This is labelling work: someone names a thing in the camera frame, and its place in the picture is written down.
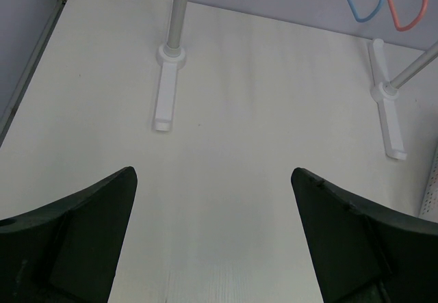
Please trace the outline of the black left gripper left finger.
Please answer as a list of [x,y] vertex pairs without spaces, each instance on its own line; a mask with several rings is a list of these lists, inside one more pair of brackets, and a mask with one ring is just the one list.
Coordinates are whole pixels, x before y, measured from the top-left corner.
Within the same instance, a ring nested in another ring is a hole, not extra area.
[[1,221],[2,302],[107,302],[136,196],[125,167]]

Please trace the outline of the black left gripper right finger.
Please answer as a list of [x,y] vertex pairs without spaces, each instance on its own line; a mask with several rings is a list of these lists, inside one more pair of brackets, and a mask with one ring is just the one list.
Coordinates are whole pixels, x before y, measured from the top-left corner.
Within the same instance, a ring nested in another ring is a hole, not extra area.
[[296,168],[291,184],[324,302],[436,302],[437,224]]

